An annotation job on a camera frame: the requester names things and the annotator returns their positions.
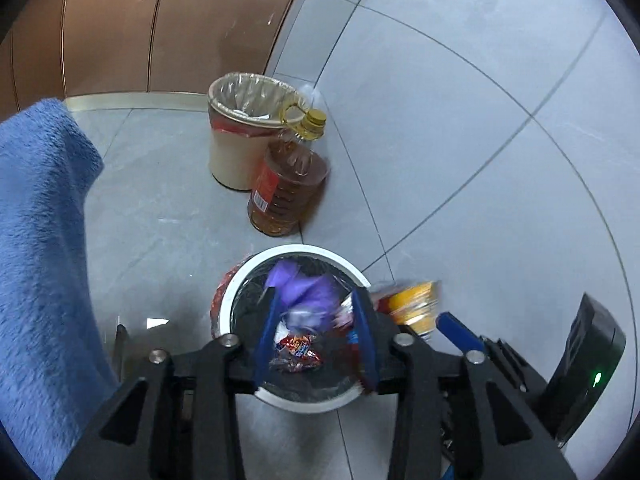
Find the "red candy wrapper bag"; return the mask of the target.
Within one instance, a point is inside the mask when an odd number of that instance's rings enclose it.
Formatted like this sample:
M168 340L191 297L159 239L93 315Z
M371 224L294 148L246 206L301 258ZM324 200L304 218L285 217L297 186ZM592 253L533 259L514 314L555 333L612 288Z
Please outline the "red candy wrapper bag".
M322 359L314 348L315 339L314 335L308 334L286 335L276 343L269 367L287 373L301 373L320 367Z

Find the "cooking oil bottle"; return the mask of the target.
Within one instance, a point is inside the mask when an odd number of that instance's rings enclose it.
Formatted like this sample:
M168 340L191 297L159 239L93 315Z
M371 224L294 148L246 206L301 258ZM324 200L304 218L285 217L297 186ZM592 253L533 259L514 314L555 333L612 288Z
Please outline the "cooking oil bottle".
M326 113L290 101L279 118L283 130L266 147L247 205L252 226L272 237L297 228L329 174L329 163L317 148Z

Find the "beige lined trash bin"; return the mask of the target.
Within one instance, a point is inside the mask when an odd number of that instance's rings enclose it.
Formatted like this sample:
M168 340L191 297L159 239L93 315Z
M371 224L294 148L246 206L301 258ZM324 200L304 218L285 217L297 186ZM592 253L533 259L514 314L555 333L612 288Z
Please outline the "beige lined trash bin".
M264 151L287 122L297 124L309 100L286 82L252 73L228 73L207 93L210 138L208 169L226 188L252 188Z

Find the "yellow snack packet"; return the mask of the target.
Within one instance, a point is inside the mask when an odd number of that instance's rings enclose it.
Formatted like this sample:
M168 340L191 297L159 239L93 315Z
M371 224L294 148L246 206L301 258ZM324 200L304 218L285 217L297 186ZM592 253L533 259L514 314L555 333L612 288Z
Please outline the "yellow snack packet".
M428 338L436 328L440 281L393 282L372 290L376 310Z

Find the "purple wrapper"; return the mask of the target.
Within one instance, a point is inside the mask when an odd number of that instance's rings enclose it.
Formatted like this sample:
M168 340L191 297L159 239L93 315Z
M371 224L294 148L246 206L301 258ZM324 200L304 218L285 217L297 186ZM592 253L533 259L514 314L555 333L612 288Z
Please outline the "purple wrapper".
M270 288L279 298L277 316L291 333L318 335L332 328L341 299L331 275L308 276L293 260L280 260L267 275Z

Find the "white rim black trash bin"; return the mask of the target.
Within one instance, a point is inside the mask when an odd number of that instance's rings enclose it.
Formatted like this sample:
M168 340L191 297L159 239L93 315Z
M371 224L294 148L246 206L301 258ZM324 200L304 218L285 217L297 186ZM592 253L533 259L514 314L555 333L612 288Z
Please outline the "white rim black trash bin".
M243 341L258 400L296 414L335 411L363 393L350 294L369 284L329 249L271 247L224 274L210 308L212 333Z

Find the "brown kitchen cabinets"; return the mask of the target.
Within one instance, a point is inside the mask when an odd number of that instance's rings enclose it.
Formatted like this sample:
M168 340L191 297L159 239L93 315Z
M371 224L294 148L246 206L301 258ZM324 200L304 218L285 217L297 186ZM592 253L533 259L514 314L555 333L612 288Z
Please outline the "brown kitchen cabinets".
M263 73L294 0L1 0L1 114Z

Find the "blue towel mat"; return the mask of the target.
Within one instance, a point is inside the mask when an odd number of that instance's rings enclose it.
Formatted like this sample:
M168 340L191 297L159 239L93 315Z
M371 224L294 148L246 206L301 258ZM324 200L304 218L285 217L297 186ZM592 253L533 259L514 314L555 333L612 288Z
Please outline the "blue towel mat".
M94 319L85 201L103 169L66 106L1 125L1 426L52 479L118 381Z

